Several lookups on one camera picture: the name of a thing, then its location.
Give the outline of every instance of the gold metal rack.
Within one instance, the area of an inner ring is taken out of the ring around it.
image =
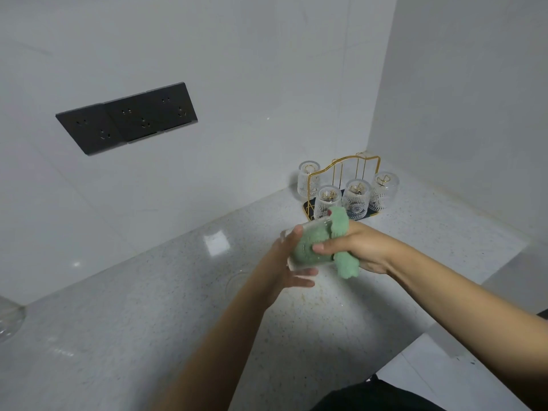
[[[314,206],[310,203],[310,179],[312,178],[312,176],[318,176],[321,173],[327,172],[330,168],[333,168],[333,178],[332,178],[331,185],[335,186],[335,172],[336,172],[337,164],[340,164],[340,176],[339,176],[339,189],[340,189],[341,188],[341,182],[343,181],[343,175],[342,175],[343,174],[343,161],[351,159],[351,158],[355,158],[357,160],[356,161],[356,177],[355,177],[355,179],[358,178],[358,169],[360,167],[360,160],[363,160],[362,180],[363,180],[363,178],[366,174],[366,162],[367,162],[367,160],[377,159],[375,174],[377,174],[379,172],[379,167],[380,167],[380,157],[379,156],[365,157],[363,155],[363,153],[357,153],[355,156],[346,156],[346,157],[341,157],[339,159],[334,159],[331,162],[331,164],[328,165],[325,169],[319,170],[318,172],[314,172],[314,173],[309,174],[308,179],[306,181],[307,202],[305,202],[305,204],[303,205],[303,211],[304,211],[306,217],[309,220],[312,220],[312,216],[313,216],[313,213],[314,213]]]

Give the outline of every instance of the black outlet panel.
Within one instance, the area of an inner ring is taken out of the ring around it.
[[[184,82],[56,117],[86,154],[198,121]]]
[[[105,107],[126,141],[198,120],[184,83],[111,101]]]
[[[88,155],[126,143],[102,103],[61,112],[56,117]]]

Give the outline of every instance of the quartz countertop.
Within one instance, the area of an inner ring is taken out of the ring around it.
[[[520,234],[398,171],[394,207],[364,220],[482,283],[527,244]],[[141,410],[165,387],[279,233],[306,221],[295,187],[45,297],[0,345],[0,409]],[[388,276],[342,280],[267,311],[231,409],[307,409],[360,382],[434,320]]]

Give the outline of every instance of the countertop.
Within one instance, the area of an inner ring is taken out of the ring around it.
[[[478,283],[526,246],[515,231],[398,174],[394,207],[368,225]],[[294,189],[31,304],[0,345],[0,409],[145,408],[227,305],[229,277],[305,222]],[[310,408],[379,370],[433,322],[390,277],[362,271],[345,281],[322,267],[313,289],[284,290],[267,311],[231,409]]]

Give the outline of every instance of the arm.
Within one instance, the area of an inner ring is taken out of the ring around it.
[[[351,251],[392,276],[435,320],[532,409],[548,404],[548,325],[480,285],[381,232],[352,222],[318,253]]]
[[[314,281],[297,275],[314,276],[317,269],[287,268],[302,234],[303,227],[297,226],[284,242],[274,242],[155,411],[228,409],[265,310],[286,287],[314,286]]]

